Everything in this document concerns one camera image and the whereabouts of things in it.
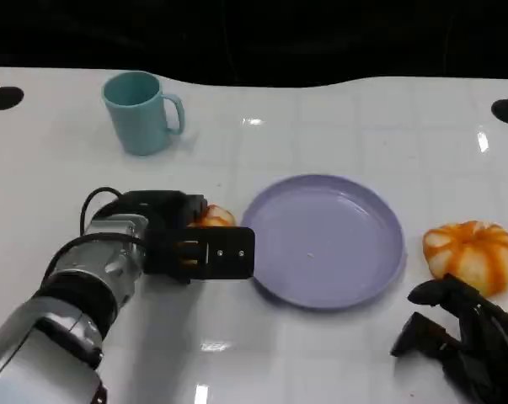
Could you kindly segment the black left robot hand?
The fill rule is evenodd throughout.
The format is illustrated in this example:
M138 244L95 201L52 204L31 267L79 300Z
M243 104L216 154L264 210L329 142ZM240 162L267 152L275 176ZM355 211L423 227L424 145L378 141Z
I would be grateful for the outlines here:
M178 190L138 190L116 200L123 213L146 217L153 228L182 229L197 222L208 206L202 194Z

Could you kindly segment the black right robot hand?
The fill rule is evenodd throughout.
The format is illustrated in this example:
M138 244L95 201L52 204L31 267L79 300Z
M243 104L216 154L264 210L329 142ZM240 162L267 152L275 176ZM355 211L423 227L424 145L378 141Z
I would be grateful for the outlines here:
M440 306L459 320L460 338L414 312L391 355L412 352L441 363L444 375L475 403L508 403L508 312L453 275L417 285L408 300Z

